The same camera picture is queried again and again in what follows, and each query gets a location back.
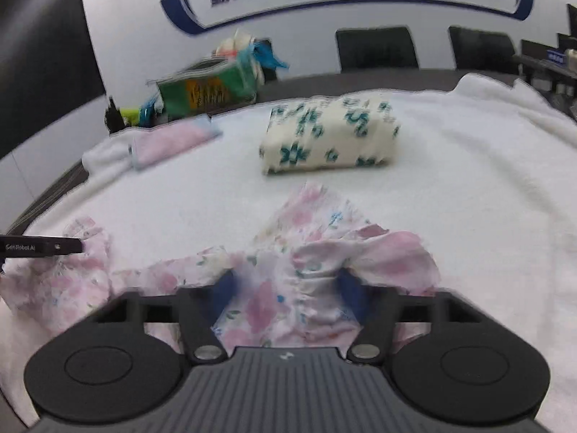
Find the pink floral garment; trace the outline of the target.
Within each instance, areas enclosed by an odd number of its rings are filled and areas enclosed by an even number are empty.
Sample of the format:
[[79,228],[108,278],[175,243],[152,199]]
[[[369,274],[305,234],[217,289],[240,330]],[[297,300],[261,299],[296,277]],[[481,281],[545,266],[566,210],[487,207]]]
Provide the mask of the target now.
[[344,197],[307,184],[273,216],[245,251],[212,247],[142,269],[111,267],[110,237],[91,219],[74,222],[81,254],[11,259],[1,295],[11,310],[58,335],[128,289],[172,294],[206,287],[233,272],[239,290],[211,327],[224,348],[335,346],[346,350],[361,320],[338,295],[335,279],[348,270],[365,284],[428,295],[438,268],[419,237],[367,220]]

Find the black office chair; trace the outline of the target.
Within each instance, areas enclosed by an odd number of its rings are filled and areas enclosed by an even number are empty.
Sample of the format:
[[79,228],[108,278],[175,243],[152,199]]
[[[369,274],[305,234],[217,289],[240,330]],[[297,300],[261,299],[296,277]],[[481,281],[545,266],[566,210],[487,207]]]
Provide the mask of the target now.
[[418,69],[419,61],[408,26],[339,29],[335,33],[343,73],[362,69]]
[[456,69],[518,75],[514,43],[507,34],[462,26],[450,26],[448,33]]

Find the white towel table cover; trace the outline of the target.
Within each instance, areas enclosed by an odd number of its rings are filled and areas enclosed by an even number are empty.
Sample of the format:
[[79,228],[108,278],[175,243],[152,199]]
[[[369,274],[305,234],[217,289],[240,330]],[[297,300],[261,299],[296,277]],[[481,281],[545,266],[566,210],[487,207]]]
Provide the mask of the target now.
[[576,123],[522,81],[463,76],[448,93],[371,91],[400,123],[385,166],[265,175],[271,106],[216,118],[221,136],[138,169],[131,129],[84,154],[89,170],[34,233],[89,217],[110,243],[106,281],[158,287],[153,267],[206,280],[223,253],[346,239],[356,221],[419,236],[440,284],[534,345],[552,370],[538,418],[576,428]]

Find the cream green floral folded cloth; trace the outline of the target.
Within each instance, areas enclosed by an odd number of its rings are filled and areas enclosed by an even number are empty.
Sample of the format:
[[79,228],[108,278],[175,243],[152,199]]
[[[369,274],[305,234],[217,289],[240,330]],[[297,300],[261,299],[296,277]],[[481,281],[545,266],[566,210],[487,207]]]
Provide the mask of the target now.
[[401,125],[384,96],[349,94],[273,106],[259,157],[265,174],[373,167],[396,156]]

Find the black pen holder items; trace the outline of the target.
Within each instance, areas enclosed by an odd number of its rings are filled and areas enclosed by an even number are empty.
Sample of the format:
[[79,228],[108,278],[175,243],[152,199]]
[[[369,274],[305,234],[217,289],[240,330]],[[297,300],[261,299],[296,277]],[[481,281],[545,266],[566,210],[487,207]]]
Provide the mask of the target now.
[[113,97],[108,97],[109,104],[105,111],[105,124],[110,134],[114,134],[129,127],[150,128],[157,117],[158,97],[153,96],[144,105],[137,109],[119,108]]

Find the black wall screen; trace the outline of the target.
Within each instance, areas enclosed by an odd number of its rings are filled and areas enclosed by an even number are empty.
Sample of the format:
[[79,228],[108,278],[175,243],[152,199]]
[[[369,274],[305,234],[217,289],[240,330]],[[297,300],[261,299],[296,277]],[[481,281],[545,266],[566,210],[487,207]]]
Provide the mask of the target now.
[[1,156],[106,94],[83,0],[1,0]]

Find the pink folded cloth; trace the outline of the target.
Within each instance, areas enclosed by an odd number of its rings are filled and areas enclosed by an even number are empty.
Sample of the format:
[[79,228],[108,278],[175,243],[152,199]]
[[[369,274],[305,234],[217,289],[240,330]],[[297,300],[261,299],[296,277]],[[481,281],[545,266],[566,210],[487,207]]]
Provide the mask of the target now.
[[221,130],[207,115],[174,120],[137,137],[130,146],[133,167],[143,170],[216,139]]

